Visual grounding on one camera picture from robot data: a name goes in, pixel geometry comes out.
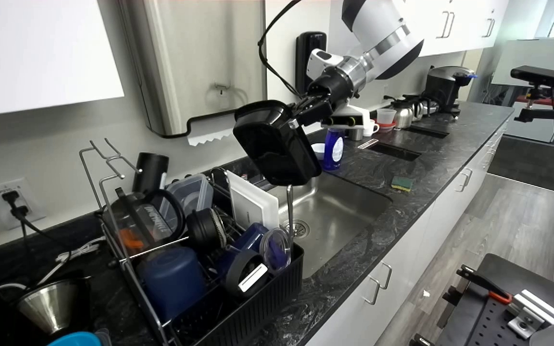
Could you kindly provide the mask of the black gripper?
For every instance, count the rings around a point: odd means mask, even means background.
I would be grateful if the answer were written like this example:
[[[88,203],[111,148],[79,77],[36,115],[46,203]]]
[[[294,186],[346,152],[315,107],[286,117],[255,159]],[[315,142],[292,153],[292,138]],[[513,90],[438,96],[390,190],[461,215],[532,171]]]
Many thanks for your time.
[[[350,77],[338,67],[327,67],[309,82],[306,96],[298,104],[300,119],[327,119],[356,92]]]

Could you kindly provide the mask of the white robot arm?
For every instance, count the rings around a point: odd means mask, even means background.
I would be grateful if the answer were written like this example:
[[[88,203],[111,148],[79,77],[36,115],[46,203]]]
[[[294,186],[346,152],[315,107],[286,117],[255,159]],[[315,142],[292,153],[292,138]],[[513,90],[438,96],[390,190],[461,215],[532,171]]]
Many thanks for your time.
[[[423,38],[406,23],[394,0],[340,0],[338,23],[348,29],[357,50],[338,55],[313,48],[306,75],[311,82],[294,105],[304,123],[327,119],[373,79],[390,79],[421,52]]]

